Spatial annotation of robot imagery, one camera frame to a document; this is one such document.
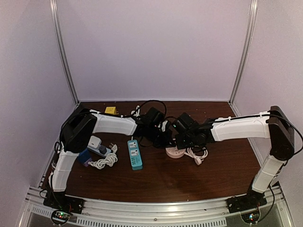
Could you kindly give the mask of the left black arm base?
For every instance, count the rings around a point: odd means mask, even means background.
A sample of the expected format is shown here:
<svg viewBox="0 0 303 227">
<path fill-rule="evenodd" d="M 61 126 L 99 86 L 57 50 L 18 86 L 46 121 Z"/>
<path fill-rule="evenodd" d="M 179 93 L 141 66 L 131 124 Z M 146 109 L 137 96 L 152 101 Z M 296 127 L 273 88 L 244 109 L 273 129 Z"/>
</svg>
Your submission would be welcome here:
<svg viewBox="0 0 303 227">
<path fill-rule="evenodd" d="M 44 206 L 68 213 L 82 213 L 84 205 L 83 199 L 66 196 L 65 192 L 54 192 L 50 184 L 47 184 L 46 191 L 46 196 L 43 201 Z"/>
</svg>

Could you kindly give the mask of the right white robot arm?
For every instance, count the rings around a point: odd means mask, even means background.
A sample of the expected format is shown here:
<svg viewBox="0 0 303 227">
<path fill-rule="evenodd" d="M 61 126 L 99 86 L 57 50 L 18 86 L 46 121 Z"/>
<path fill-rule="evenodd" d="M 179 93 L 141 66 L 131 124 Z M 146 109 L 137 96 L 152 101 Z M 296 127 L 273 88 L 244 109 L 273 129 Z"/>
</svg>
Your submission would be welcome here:
<svg viewBox="0 0 303 227">
<path fill-rule="evenodd" d="M 271 148 L 260 170 L 251 183 L 251 192 L 243 197 L 246 208 L 254 208 L 282 166 L 294 156 L 294 128 L 279 106 L 255 115 L 227 118 L 209 118 L 203 123 L 193 120 L 187 113 L 174 122 L 179 149 L 204 147 L 224 140 L 264 138 L 270 139 Z"/>
</svg>

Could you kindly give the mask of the teal power strip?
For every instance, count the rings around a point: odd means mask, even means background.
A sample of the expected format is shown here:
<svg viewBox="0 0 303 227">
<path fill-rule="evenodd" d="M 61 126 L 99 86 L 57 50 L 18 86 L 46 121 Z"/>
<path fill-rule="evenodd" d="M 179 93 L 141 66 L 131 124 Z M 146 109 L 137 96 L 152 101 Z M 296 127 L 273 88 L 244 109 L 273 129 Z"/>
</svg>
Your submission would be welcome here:
<svg viewBox="0 0 303 227">
<path fill-rule="evenodd" d="M 143 169 L 143 163 L 142 163 L 142 158 L 141 158 L 138 141 L 129 140 L 127 142 L 127 145 L 128 145 L 128 152 L 129 152 L 132 170 Z"/>
</svg>

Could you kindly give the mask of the pink round socket base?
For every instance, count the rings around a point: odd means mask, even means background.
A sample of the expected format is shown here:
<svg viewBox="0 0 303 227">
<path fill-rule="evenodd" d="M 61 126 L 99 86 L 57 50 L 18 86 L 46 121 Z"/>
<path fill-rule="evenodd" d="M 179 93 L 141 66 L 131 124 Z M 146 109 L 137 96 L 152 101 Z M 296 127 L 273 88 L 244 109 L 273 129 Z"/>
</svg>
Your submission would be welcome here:
<svg viewBox="0 0 303 227">
<path fill-rule="evenodd" d="M 168 157 L 178 159 L 184 156 L 186 149 L 178 149 L 177 147 L 170 147 L 165 149 Z"/>
</svg>

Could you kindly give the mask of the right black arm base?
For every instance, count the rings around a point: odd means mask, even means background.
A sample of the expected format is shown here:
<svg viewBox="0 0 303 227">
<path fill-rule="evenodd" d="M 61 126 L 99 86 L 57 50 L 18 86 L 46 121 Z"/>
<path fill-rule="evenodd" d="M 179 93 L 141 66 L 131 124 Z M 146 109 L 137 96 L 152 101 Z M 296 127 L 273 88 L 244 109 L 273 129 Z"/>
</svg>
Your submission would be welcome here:
<svg viewBox="0 0 303 227">
<path fill-rule="evenodd" d="M 242 212 L 256 209 L 258 206 L 266 205 L 265 193 L 260 193 L 252 189 L 250 185 L 247 193 L 241 196 L 233 196 L 226 200 L 229 213 Z"/>
</svg>

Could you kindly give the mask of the yellow cube adapter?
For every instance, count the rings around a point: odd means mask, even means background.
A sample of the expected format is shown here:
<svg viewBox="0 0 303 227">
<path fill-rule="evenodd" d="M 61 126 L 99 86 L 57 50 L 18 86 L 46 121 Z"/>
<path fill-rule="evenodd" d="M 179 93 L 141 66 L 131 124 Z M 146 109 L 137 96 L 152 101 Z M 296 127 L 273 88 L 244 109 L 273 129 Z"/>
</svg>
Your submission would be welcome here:
<svg viewBox="0 0 303 227">
<path fill-rule="evenodd" d="M 118 115 L 118 110 L 116 106 L 107 106 L 105 109 L 105 113 L 110 115 Z"/>
</svg>

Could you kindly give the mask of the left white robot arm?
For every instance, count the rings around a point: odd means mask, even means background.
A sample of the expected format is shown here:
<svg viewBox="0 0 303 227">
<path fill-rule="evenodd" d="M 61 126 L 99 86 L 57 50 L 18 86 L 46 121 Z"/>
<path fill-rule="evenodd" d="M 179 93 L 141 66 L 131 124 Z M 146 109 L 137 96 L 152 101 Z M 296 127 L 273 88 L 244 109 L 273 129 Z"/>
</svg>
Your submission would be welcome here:
<svg viewBox="0 0 303 227">
<path fill-rule="evenodd" d="M 68 206 L 68 199 L 60 194 L 66 190 L 71 168 L 79 153 L 83 152 L 92 134 L 115 133 L 144 137 L 156 148 L 174 145 L 172 131 L 164 124 L 165 115 L 152 107 L 147 113 L 128 117 L 101 114 L 86 108 L 75 110 L 63 123 L 59 136 L 59 159 L 49 177 L 53 193 L 49 201 L 58 210 Z"/>
</svg>

